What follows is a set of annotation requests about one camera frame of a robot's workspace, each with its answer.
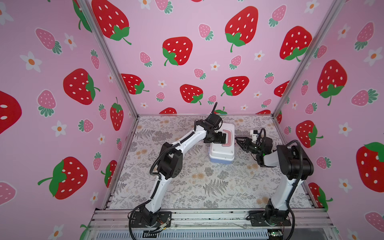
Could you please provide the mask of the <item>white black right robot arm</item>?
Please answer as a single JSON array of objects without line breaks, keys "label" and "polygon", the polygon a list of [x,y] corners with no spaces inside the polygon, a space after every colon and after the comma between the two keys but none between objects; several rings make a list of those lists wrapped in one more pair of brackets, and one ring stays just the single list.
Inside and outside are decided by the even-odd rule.
[{"label": "white black right robot arm", "polygon": [[264,128],[257,134],[255,142],[249,137],[235,137],[235,140],[244,152],[253,156],[261,168],[279,167],[282,172],[279,185],[265,209],[249,211],[246,219],[253,226],[283,227],[289,224],[291,230],[286,239],[290,240],[296,226],[295,214],[290,206],[291,199],[303,181],[313,174],[313,163],[298,140],[277,145],[273,151],[273,140],[267,137]]}]

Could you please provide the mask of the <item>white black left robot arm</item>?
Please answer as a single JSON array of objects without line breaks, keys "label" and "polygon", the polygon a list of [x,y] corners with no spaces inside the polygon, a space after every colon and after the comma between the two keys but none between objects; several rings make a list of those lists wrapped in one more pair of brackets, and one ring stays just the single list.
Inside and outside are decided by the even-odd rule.
[{"label": "white black left robot arm", "polygon": [[206,119],[194,122],[193,129],[180,140],[172,144],[166,142],[150,168],[150,175],[156,176],[157,181],[151,191],[151,196],[144,203],[136,206],[129,215],[130,237],[135,240],[133,233],[134,217],[144,220],[149,226],[157,222],[162,201],[171,181],[176,178],[183,168],[183,157],[194,145],[200,141],[206,144],[225,144],[227,134],[219,129],[223,124],[222,118],[215,113],[217,104]]}]

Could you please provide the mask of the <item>aluminium corner frame post left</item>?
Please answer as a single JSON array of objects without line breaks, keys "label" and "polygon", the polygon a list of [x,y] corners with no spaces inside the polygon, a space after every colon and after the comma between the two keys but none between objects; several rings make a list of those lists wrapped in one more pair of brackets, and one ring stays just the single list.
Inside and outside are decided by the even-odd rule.
[{"label": "aluminium corner frame post left", "polygon": [[89,23],[92,31],[93,31],[93,34],[97,40],[97,43],[99,44],[99,47],[101,49],[101,51],[103,52],[103,55],[106,59],[106,62],[111,70],[111,73],[113,75],[113,77],[115,78],[115,81],[119,87],[119,90],[125,100],[125,102],[127,103],[127,106],[129,107],[132,115],[133,115],[133,118],[135,120],[137,120],[139,118],[139,115],[138,115],[138,112],[130,98],[130,94],[127,90],[127,87],[124,83],[124,80],[117,68],[117,65],[114,61],[114,58],[111,54],[111,51],[110,49],[108,48],[108,45],[105,41],[105,38],[104,38],[104,35],[102,34],[102,31],[97,23],[97,20],[95,18],[95,15],[92,11],[92,8],[91,8],[91,4],[89,1],[83,1],[83,0],[80,0],[79,1],[79,4],[82,8],[82,11],[84,13],[84,16],[87,20],[87,22]]}]

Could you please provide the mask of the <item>white lid blue tool box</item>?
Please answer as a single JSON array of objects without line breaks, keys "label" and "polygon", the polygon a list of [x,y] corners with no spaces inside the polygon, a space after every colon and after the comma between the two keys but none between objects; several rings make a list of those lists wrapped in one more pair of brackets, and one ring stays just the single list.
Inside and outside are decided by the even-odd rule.
[{"label": "white lid blue tool box", "polygon": [[218,132],[226,134],[226,140],[224,144],[211,143],[209,148],[210,161],[229,165],[235,159],[235,125],[223,123]]}]

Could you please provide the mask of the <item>aluminium corner frame post right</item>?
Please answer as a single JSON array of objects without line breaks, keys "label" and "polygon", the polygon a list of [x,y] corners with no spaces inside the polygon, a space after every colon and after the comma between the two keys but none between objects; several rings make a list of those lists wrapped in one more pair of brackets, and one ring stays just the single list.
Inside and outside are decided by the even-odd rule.
[{"label": "aluminium corner frame post right", "polygon": [[315,53],[317,46],[327,36],[327,33],[328,33],[330,27],[332,26],[333,22],[336,20],[338,14],[340,13],[344,4],[345,4],[345,1],[335,0],[330,5],[330,8],[327,11],[327,14],[325,15],[324,19],[321,21],[319,29],[317,30],[315,36],[313,37],[313,40],[309,46],[309,49],[306,51],[303,59],[301,60],[296,71],[294,72],[294,74],[290,80],[290,83],[288,84],[288,87],[286,88],[286,91],[283,94],[282,99],[279,101],[275,111],[272,114],[273,120],[277,120],[278,113],[283,109],[285,102],[287,101],[288,97],[290,96],[290,94],[295,89],[301,76],[305,72],[307,64],[313,58],[313,54]]}]

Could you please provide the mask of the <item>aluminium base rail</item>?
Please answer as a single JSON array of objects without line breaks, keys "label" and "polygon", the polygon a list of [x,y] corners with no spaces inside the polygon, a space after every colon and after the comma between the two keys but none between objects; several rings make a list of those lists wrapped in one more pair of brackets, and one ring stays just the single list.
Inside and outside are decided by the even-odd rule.
[{"label": "aluminium base rail", "polygon": [[86,240],[340,240],[338,230],[322,209],[294,209],[295,223],[253,226],[248,209],[171,210],[167,227],[153,234],[151,228],[129,231],[128,211],[95,211]]}]

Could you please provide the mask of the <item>aluminium corner frame post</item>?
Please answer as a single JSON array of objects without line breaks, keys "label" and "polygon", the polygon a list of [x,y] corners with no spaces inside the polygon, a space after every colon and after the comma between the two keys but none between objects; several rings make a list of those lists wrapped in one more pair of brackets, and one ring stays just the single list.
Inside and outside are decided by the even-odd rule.
[{"label": "aluminium corner frame post", "polygon": [[130,98],[130,94],[127,90],[127,87],[124,83],[124,80],[117,68],[117,65],[114,61],[114,58],[111,54],[111,51],[110,49],[108,48],[108,45],[105,41],[105,38],[104,38],[104,35],[102,34],[102,31],[97,23],[97,20],[95,18],[95,15],[92,11],[92,8],[91,8],[91,4],[89,1],[83,1],[83,0],[80,0],[79,1],[79,4],[82,8],[82,11],[84,13],[84,16],[87,20],[87,22],[89,23],[92,31],[93,31],[93,34],[97,40],[97,43],[99,44],[99,47],[101,49],[101,51],[103,52],[103,55],[106,59],[106,62],[111,70],[111,73],[113,75],[113,77],[115,78],[115,81],[119,87],[119,90],[125,100],[125,102],[127,103],[127,106],[129,107],[132,115],[133,115],[133,118],[135,120],[137,120],[139,118],[139,115],[138,115],[138,112]]},{"label": "aluminium corner frame post", "polygon": [[345,4],[345,1],[335,0],[330,5],[330,8],[327,11],[327,14],[325,15],[324,19],[321,21],[319,29],[317,30],[315,36],[313,37],[313,40],[309,46],[309,49],[306,51],[303,59],[301,60],[296,71],[294,72],[294,74],[290,80],[290,83],[288,84],[288,87],[286,88],[286,91],[283,94],[282,99],[279,101],[275,111],[272,114],[273,120],[277,120],[278,113],[283,109],[285,102],[287,101],[288,97],[290,96],[290,94],[295,89],[301,76],[305,72],[307,64],[313,58],[313,54],[315,53],[317,46],[327,36],[327,33],[328,33],[330,27],[332,26],[333,22],[336,20],[338,14],[340,13],[344,4]]}]

